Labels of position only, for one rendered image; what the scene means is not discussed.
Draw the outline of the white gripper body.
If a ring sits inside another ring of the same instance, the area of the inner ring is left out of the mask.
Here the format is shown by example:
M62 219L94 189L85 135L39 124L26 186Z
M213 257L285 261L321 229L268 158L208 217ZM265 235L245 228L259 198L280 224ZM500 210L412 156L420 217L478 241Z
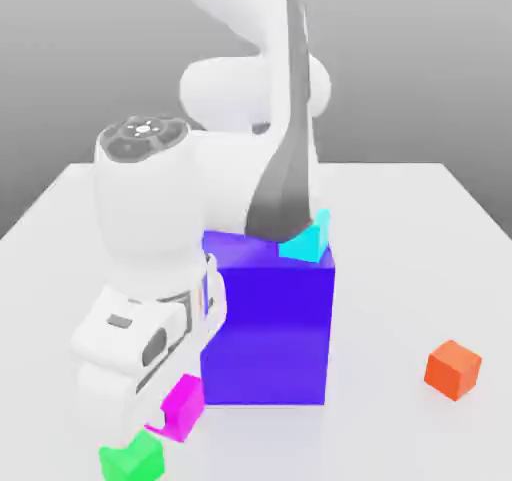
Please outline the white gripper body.
M182 375L198 371L199 344L186 339L140 379L91 363L78 371L78 415L101 446L126 446L145 426L161 429L162 403Z

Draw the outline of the small magenta cube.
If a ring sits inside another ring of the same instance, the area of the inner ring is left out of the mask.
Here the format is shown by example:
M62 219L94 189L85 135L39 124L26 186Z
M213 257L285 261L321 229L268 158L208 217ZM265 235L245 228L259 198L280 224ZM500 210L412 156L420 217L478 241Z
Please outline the small magenta cube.
M184 443L205 408L203 383L199 377L184 374L160 405L157 425L146 424L148 431Z

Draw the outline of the small green cube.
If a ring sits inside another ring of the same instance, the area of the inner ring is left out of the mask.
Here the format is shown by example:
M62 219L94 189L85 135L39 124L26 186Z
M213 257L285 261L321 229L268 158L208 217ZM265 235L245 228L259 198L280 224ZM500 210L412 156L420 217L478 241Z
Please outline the small green cube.
M101 447L99 460L105 481L158 481L165 473L162 443L146 430L125 448Z

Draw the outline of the small cyan cube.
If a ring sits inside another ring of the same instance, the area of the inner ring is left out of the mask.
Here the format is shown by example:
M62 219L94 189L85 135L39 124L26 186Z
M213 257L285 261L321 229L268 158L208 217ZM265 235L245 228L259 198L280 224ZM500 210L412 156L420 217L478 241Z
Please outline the small cyan cube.
M279 256L318 263L328 247L330 222L330 211L320 209L309 227L296 237L278 245Z

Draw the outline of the small orange cube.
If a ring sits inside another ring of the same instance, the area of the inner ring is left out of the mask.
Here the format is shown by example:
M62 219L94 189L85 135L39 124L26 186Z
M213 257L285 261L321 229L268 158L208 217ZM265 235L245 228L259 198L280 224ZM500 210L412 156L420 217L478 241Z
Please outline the small orange cube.
M452 401L476 385L482 357L454 340L441 344L428 356L424 381Z

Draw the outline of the large blue box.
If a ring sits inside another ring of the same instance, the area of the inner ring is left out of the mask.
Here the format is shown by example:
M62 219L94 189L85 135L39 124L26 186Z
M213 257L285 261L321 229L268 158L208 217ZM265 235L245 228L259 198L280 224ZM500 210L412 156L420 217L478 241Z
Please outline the large blue box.
M201 355L210 406L322 405L326 396L335 262L282 258L278 246L208 231L227 317Z

